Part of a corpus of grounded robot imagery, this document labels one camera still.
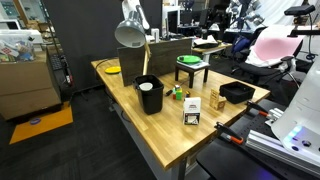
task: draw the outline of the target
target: black container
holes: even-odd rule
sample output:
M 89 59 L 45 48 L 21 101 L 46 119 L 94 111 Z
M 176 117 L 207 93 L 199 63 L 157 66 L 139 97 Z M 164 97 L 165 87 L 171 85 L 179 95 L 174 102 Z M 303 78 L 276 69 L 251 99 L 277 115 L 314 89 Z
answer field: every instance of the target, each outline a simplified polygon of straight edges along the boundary
M 141 90 L 139 85 L 149 82 L 152 89 L 149 91 Z M 138 76 L 133 81 L 133 86 L 137 91 L 139 102 L 146 114 L 154 114 L 160 112 L 163 101 L 163 84 L 154 75 Z
M 226 97 L 233 104 L 251 99 L 254 91 L 254 88 L 238 81 L 220 86 L 220 96 Z

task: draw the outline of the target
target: green tray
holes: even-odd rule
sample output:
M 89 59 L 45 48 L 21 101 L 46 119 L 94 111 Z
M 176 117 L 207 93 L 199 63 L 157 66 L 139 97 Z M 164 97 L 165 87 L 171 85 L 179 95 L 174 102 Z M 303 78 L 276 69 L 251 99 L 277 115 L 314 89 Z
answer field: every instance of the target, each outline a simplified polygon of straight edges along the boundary
M 192 56 L 192 55 L 183 55 L 178 56 L 177 61 L 185 63 L 185 64 L 196 64 L 200 62 L 200 58 L 198 56 Z

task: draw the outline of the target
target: wooden tabletop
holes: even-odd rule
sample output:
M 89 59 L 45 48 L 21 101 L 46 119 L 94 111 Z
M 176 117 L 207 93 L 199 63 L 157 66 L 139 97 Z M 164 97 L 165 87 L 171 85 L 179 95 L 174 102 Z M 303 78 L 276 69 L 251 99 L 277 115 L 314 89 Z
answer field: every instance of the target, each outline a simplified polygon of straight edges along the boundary
M 174 73 L 158 77 L 164 84 L 164 93 L 174 85 L 185 82 L 181 85 L 183 92 L 188 90 L 191 97 L 201 97 L 199 125 L 183 125 L 183 101 L 173 100 L 172 96 L 163 97 L 161 112 L 146 115 L 139 104 L 133 86 L 123 87 L 121 73 L 108 75 L 104 72 L 108 67 L 119 65 L 119 60 L 112 59 L 99 64 L 102 61 L 94 61 L 91 64 L 164 170 L 203 147 L 213 137 L 216 131 L 214 125 L 217 121 L 230 125 L 246 109 L 244 102 L 236 105 L 227 102 L 223 111 L 217 111 L 209 106 L 211 89 L 219 90 L 220 85 L 233 82 L 235 79 L 209 71 L 208 81 L 203 83 L 204 71 L 202 70 L 195 75 L 192 89 L 188 88 L 188 74 L 185 72 L 180 72 L 179 82 L 174 81 Z M 252 99 L 254 102 L 266 98 L 270 93 L 268 90 L 252 87 L 256 89 Z
M 209 52 L 209 51 L 217 51 L 217 50 L 224 49 L 224 48 L 227 48 L 230 46 L 232 46 L 232 44 L 230 44 L 230 43 L 221 43 L 221 44 L 219 44 L 219 46 L 214 47 L 214 48 L 208 48 L 208 49 L 193 48 L 192 51 L 198 52 L 198 53 L 204 53 L 204 52 Z

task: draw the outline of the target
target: orange floor mat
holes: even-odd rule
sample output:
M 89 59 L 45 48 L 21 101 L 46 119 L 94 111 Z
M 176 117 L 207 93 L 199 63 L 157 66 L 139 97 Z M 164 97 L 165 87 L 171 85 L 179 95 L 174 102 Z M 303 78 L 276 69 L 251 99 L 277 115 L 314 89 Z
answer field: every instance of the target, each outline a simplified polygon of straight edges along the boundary
M 17 125 L 11 137 L 10 144 L 31 138 L 41 133 L 72 123 L 73 119 L 71 105 L 68 106 L 68 104 L 68 102 L 64 103 L 63 107 L 58 112 L 35 117 L 41 119 L 41 121 L 38 124 L 31 125 L 28 121 Z

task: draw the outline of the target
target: yellow plate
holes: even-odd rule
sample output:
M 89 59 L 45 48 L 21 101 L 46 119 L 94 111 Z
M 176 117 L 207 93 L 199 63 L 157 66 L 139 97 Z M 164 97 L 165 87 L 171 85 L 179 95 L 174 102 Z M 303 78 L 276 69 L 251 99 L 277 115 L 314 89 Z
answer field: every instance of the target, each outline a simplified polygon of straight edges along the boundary
M 106 72 L 107 74 L 116 74 L 116 73 L 119 73 L 120 71 L 121 71 L 120 66 L 112 66 L 107 68 L 104 72 Z

